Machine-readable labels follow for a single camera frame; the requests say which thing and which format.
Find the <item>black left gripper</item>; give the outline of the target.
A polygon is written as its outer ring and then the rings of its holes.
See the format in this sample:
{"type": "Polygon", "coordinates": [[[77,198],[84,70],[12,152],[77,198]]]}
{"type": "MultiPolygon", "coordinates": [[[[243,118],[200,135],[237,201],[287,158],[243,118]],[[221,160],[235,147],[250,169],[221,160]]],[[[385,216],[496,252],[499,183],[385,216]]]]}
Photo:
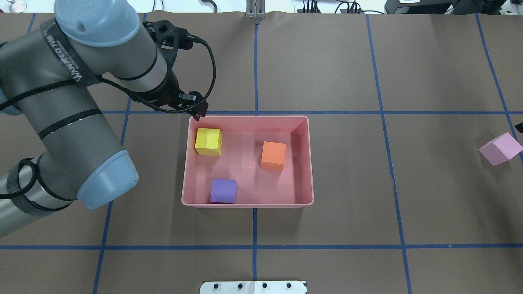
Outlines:
{"type": "MultiPolygon", "coordinates": [[[[188,30],[174,26],[166,19],[157,22],[146,20],[143,26],[160,49],[190,50],[195,43],[203,41],[200,37],[190,34],[188,30]]],[[[200,92],[181,93],[179,99],[183,112],[191,115],[196,121],[207,115],[207,98],[200,92]]]]}

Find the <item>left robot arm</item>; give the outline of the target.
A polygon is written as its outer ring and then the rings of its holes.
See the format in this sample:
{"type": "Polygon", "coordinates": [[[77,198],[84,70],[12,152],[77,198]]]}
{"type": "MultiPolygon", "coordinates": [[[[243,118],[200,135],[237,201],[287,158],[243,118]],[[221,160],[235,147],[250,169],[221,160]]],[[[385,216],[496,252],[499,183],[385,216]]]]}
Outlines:
{"type": "Polygon", "coordinates": [[[168,114],[207,113],[208,94],[183,92],[172,67],[202,38],[168,20],[140,20],[126,0],[56,0],[54,18],[1,44],[1,112],[24,115],[45,146],[1,178],[1,236],[80,201],[96,209],[139,180],[129,153],[88,91],[105,83],[168,114]]]}

